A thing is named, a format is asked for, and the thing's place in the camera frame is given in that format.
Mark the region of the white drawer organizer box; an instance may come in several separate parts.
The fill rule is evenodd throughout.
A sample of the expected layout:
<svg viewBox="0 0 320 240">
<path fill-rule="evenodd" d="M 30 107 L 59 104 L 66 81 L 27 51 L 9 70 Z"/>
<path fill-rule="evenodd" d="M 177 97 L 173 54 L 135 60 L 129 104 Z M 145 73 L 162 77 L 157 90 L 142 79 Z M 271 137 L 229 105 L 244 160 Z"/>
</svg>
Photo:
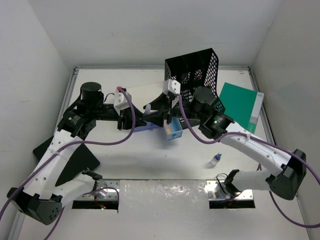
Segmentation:
<svg viewBox="0 0 320 240">
<path fill-rule="evenodd" d="M 163 93 L 163 85 L 164 82 L 159 81 L 155 83 L 127 87 L 126 90 L 132 97 L 133 105 L 138 108 L 144 115 L 145 110 L 143 109 L 143 107 L 151 101 L 155 100 L 161 93 Z M 153 112 L 162 112 L 162 110 L 150 110 L 149 114 Z M 161 128 L 162 126 L 157 126 L 151 122 L 146 121 L 146 126 L 135 127 L 134 132 L 137 133 L 147 130 L 153 130 L 157 127 Z"/>
</svg>

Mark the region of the blue pulled-out drawer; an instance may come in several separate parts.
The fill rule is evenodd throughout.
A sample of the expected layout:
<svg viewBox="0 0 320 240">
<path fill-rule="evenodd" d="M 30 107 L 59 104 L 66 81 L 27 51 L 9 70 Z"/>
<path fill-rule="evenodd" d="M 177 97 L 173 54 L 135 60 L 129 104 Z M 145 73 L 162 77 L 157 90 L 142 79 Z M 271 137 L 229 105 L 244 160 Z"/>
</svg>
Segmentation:
<svg viewBox="0 0 320 240">
<path fill-rule="evenodd" d="M 181 138 L 183 135 L 183 129 L 181 126 L 181 122 L 178 118 L 173 117 L 171 119 L 171 122 L 168 123 L 166 120 L 164 120 L 163 122 L 163 128 L 165 130 L 165 134 L 166 134 L 166 139 L 168 141 L 170 140 L 174 140 L 174 139 L 178 139 Z M 171 133 L 167 134 L 166 129 L 165 128 L 170 128 Z"/>
</svg>

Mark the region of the light blue highlighter pen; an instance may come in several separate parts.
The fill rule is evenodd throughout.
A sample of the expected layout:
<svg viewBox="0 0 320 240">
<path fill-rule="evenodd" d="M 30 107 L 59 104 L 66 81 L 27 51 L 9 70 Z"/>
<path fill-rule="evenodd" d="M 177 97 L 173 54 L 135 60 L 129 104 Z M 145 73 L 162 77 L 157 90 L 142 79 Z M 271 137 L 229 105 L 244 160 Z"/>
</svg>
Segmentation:
<svg viewBox="0 0 320 240">
<path fill-rule="evenodd" d="M 143 115 L 144 115 L 144 116 L 148 115 L 148 114 L 150 113 L 150 111 L 151 111 L 151 105 L 150 105 L 150 104 L 147 104 L 147 105 L 145 106 Z"/>
</svg>

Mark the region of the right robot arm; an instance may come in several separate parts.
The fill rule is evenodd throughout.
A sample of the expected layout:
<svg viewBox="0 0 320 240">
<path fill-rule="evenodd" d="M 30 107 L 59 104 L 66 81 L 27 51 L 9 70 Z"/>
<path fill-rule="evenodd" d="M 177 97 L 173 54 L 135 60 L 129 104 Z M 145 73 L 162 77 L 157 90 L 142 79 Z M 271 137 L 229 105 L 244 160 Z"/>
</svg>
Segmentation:
<svg viewBox="0 0 320 240">
<path fill-rule="evenodd" d="M 200 132 L 207 138 L 198 140 L 204 144 L 222 143 L 250 157 L 264 171 L 232 170 L 225 178 L 222 189 L 235 195 L 246 189 L 271 191 L 285 200 L 292 200 L 304 180 L 306 154 L 296 149 L 289 151 L 251 134 L 233 118 L 218 109 L 219 99 L 207 87 L 195 89 L 191 99 L 184 100 L 178 94 L 164 90 L 155 100 L 146 104 L 147 120 L 162 124 L 168 116 L 184 119 L 192 134 L 191 120 L 198 120 Z"/>
</svg>

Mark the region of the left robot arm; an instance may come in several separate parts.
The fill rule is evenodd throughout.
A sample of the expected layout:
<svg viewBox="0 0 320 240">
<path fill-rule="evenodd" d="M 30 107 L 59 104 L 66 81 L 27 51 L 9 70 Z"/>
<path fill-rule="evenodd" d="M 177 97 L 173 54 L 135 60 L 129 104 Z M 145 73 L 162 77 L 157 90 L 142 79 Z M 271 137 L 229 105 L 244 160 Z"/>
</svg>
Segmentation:
<svg viewBox="0 0 320 240">
<path fill-rule="evenodd" d="M 86 82 L 80 87 L 75 101 L 65 110 L 48 148 L 29 177 L 7 193 L 7 201 L 0 213 L 13 204 L 23 214 L 44 225 L 50 225 L 62 214 L 64 207 L 84 194 L 96 192 L 96 182 L 102 176 L 90 168 L 79 169 L 73 179 L 57 185 L 74 152 L 82 145 L 115 146 L 126 142 L 143 114 L 135 108 L 132 96 L 124 87 L 118 86 L 114 102 L 104 102 L 102 86 Z M 97 121 L 117 121 L 125 113 L 131 120 L 129 134 L 114 142 L 89 141 L 87 136 Z"/>
</svg>

